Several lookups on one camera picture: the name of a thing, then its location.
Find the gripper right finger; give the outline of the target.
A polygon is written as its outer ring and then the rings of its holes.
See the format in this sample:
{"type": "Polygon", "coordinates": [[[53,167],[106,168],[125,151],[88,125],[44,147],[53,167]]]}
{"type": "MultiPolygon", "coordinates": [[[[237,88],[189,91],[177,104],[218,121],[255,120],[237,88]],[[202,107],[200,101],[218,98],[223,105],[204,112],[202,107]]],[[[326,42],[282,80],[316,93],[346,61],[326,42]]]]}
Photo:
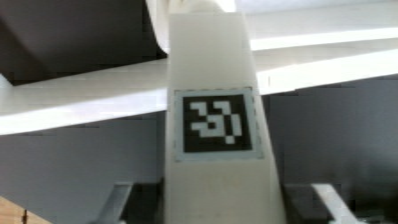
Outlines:
{"type": "Polygon", "coordinates": [[[310,185],[316,195],[319,196],[321,203],[332,215],[332,224],[365,224],[355,217],[346,203],[340,199],[333,186],[330,184],[314,183],[310,185]]]}

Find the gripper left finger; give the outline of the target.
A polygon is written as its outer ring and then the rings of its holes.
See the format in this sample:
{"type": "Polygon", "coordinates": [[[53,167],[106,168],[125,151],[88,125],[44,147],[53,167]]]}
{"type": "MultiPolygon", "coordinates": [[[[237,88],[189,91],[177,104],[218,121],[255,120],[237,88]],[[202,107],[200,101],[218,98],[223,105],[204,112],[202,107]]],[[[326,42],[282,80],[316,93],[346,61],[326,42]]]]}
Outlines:
{"type": "Polygon", "coordinates": [[[133,183],[118,182],[113,184],[109,195],[99,209],[99,214],[88,224],[125,224],[122,212],[131,195],[133,183]]]}

